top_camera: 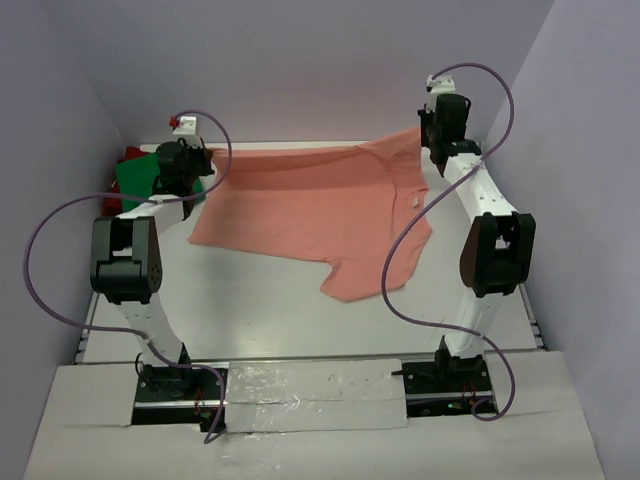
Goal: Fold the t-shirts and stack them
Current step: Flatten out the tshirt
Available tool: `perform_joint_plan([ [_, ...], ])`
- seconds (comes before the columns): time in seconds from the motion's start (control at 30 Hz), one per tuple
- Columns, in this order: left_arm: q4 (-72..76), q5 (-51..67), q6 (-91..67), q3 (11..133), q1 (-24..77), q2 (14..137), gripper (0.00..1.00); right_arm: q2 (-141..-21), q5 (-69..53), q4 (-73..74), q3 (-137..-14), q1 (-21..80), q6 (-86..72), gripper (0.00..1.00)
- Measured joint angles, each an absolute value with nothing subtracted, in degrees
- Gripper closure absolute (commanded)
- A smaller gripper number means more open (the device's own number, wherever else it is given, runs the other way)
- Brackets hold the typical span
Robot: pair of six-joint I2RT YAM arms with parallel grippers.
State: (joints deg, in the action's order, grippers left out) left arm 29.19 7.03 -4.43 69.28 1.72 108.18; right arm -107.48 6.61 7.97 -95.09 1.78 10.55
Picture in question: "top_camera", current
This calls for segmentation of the salmon pink t-shirt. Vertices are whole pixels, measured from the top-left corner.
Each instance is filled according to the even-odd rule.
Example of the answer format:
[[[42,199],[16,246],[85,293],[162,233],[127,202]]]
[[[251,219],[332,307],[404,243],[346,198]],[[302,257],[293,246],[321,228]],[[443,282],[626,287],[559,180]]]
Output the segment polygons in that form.
[[[192,244],[326,263],[320,290],[342,302],[403,287],[431,234],[418,129],[354,146],[214,152],[232,164],[207,196]]]

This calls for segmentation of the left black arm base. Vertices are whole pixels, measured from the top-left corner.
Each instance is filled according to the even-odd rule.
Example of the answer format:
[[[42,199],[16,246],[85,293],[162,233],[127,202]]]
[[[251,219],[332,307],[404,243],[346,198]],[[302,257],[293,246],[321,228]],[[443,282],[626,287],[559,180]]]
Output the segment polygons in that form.
[[[131,424],[135,426],[189,424],[206,433],[220,407],[222,385],[204,369],[175,369],[144,364],[138,354]]]

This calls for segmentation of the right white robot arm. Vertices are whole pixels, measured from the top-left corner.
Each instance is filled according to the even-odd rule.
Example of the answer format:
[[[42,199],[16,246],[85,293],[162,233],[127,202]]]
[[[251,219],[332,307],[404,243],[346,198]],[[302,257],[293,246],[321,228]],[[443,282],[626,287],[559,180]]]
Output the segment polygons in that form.
[[[466,287],[458,313],[463,330],[444,336],[450,357],[434,368],[436,383],[455,391],[470,375],[464,360],[483,353],[483,337],[503,299],[528,278],[536,222],[506,200],[481,159],[480,147],[465,137],[471,101],[434,87],[428,92],[429,100],[418,112],[421,145],[441,177],[456,187],[470,220],[459,260]]]

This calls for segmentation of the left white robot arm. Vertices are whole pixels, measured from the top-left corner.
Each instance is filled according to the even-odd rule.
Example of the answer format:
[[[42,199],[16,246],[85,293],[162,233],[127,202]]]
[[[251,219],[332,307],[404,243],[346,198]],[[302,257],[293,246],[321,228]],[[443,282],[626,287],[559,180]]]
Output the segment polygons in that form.
[[[195,136],[160,144],[152,195],[136,208],[93,223],[90,283],[116,306],[133,330],[145,365],[164,368],[159,384],[173,398],[195,387],[190,359],[159,298],[163,267],[159,235],[186,220],[195,205],[194,184],[214,173],[212,153]]]

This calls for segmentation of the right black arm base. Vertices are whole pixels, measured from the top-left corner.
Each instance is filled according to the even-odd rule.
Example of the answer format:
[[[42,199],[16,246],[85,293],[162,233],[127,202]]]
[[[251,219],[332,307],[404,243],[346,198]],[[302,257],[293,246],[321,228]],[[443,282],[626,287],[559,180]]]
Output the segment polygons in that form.
[[[402,361],[391,375],[403,381],[409,418],[498,413],[485,358],[453,357],[444,340],[432,360]]]

